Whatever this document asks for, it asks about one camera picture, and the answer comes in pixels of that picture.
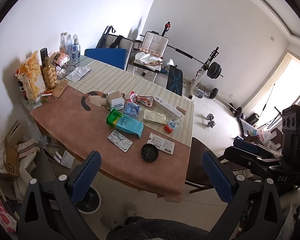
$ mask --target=yellow plastic bag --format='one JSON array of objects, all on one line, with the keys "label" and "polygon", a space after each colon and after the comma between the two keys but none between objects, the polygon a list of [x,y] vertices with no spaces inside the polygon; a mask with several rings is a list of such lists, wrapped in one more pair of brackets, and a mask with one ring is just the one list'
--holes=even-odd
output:
[{"label": "yellow plastic bag", "polygon": [[21,63],[18,79],[23,83],[30,103],[39,101],[46,90],[40,70],[38,51]]}]

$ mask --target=black plastic lid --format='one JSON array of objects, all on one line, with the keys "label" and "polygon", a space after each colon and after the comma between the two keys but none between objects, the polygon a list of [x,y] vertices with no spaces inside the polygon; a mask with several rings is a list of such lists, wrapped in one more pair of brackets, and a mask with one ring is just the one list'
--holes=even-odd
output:
[{"label": "black plastic lid", "polygon": [[151,143],[146,143],[141,149],[141,156],[147,162],[154,162],[159,156],[159,150]]},{"label": "black plastic lid", "polygon": [[41,57],[42,67],[46,66],[46,64],[44,62],[44,58],[47,56],[48,56],[48,49],[47,48],[40,49],[40,57]]}]

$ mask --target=brown tablecloth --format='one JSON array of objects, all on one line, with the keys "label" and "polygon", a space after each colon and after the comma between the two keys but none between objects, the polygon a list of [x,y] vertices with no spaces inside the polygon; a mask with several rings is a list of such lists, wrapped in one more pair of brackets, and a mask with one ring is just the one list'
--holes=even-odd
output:
[{"label": "brown tablecloth", "polygon": [[[109,111],[90,105],[86,111],[81,105],[83,94],[69,86],[60,98],[51,98],[31,112],[32,117],[72,153],[85,159],[92,150],[100,152],[101,170],[149,192],[158,193],[180,202],[188,167],[190,147],[144,126],[140,139],[137,135],[120,131],[133,141],[125,153],[107,136],[114,130],[106,124]],[[173,155],[160,151],[155,162],[141,157],[141,148],[150,133],[175,143]]]}]

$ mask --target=black cup lid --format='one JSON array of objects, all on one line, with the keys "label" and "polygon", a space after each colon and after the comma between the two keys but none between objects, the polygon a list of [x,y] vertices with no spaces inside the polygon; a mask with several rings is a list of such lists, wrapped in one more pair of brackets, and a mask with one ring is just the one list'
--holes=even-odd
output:
[{"label": "black cup lid", "polygon": [[147,162],[154,162],[159,156],[159,150],[151,143],[146,143],[141,149],[141,156]]}]

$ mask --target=trash can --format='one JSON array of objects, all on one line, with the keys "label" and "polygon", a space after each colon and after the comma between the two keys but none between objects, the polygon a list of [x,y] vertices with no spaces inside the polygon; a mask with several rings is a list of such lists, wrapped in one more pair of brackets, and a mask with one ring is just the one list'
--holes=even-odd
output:
[{"label": "trash can", "polygon": [[75,206],[80,213],[83,214],[93,214],[101,206],[101,196],[100,193],[95,189],[95,187],[90,186],[83,200],[76,203]]}]

